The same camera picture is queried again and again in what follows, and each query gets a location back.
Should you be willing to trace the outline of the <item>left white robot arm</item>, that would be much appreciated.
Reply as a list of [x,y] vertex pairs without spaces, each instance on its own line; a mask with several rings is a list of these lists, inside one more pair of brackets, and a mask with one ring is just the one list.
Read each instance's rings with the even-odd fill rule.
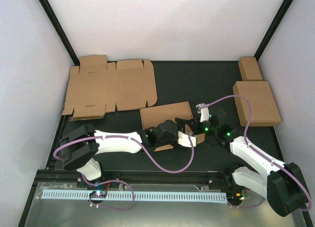
[[62,161],[65,170],[76,170],[94,186],[101,187],[106,176],[94,157],[102,153],[125,152],[136,154],[148,152],[166,145],[173,148],[191,148],[197,138],[185,133],[185,124],[166,120],[156,127],[131,133],[110,133],[94,130],[90,124],[70,132],[60,139],[60,146],[53,156]]

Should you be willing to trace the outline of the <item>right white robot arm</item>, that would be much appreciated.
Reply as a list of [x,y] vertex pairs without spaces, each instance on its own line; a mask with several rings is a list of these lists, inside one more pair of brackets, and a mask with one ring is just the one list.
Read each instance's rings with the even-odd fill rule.
[[223,181],[227,188],[243,186],[254,191],[282,217],[296,210],[305,211],[312,205],[304,176],[297,164],[286,164],[261,150],[227,122],[224,111],[211,111],[203,104],[198,105],[197,109],[200,116],[196,119],[175,119],[179,128],[189,127],[194,135],[203,133],[213,136],[220,146],[252,167],[238,167],[226,174]]

